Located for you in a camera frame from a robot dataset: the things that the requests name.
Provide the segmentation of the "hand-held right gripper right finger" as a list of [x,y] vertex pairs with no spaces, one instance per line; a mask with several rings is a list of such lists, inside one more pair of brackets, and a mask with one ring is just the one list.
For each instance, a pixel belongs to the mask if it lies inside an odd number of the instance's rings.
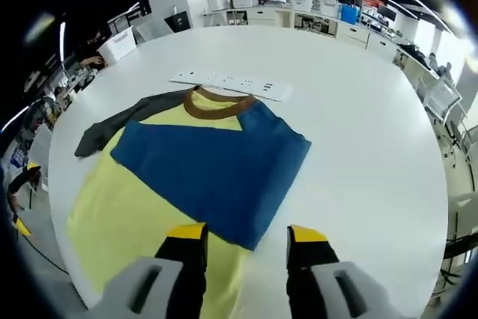
[[387,318],[385,289],[351,261],[340,261],[328,238],[288,227],[286,291],[292,318]]

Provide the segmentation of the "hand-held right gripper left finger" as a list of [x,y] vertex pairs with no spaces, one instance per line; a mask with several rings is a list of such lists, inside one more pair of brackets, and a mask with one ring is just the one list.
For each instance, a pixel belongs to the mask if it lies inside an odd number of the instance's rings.
[[126,266],[105,286],[89,318],[199,318],[206,292],[208,225],[177,226],[153,257]]

